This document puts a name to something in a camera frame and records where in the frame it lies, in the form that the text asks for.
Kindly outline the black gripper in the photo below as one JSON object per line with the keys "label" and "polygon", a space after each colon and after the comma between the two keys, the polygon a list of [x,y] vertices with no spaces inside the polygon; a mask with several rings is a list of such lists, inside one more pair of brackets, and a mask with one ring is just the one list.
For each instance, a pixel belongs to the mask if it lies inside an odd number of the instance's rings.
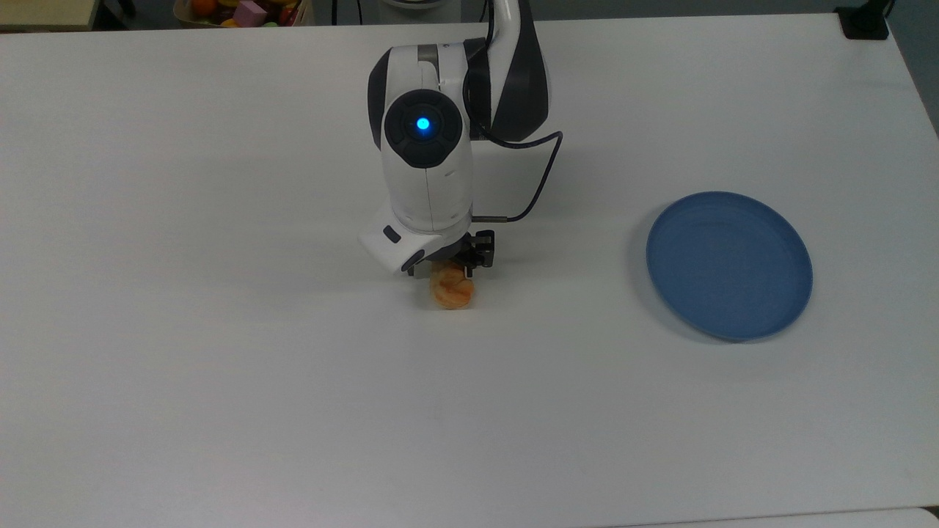
{"label": "black gripper", "polygon": [[457,243],[453,262],[462,267],[465,277],[472,279],[476,268],[491,268],[495,260],[495,231],[467,232]]}

